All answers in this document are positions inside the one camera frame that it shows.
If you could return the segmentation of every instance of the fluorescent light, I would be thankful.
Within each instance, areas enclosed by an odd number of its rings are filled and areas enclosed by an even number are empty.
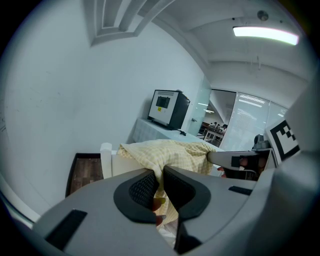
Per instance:
[[[275,28],[259,27],[259,26],[237,26],[233,28],[236,37],[257,37],[279,40],[291,45],[296,45],[299,36],[286,31]]]
[[[249,97],[249,96],[246,96],[246,95],[240,95],[241,98],[246,98],[248,100],[252,100],[252,101],[255,101],[255,102],[260,102],[262,104],[264,104],[265,102],[263,100],[260,100],[260,99],[257,99],[257,98],[252,98],[252,97]]]
[[[259,108],[261,108],[262,106],[261,105],[258,105],[256,103],[252,103],[252,102],[249,102],[249,101],[246,101],[246,100],[243,100],[243,99],[239,99],[240,102],[244,102],[244,103],[248,103],[248,104],[251,104],[251,105],[254,105],[254,106],[257,106]]]

